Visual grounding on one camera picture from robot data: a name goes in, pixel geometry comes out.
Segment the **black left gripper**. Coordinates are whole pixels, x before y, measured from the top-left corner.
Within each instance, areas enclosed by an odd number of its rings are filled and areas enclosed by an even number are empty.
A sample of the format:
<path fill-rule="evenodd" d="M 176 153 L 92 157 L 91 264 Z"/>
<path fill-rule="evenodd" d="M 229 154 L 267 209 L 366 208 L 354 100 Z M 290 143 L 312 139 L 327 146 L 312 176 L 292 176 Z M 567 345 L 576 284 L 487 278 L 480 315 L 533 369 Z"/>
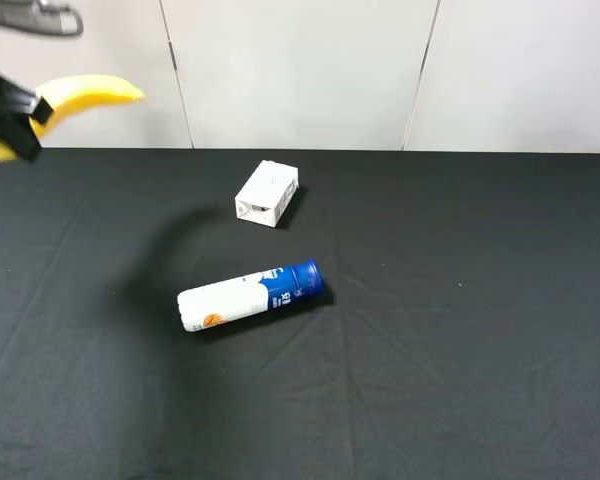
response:
<path fill-rule="evenodd" d="M 53 112 L 41 95 L 0 75 L 0 163 L 35 161 L 42 147 L 29 118 L 46 124 Z"/>

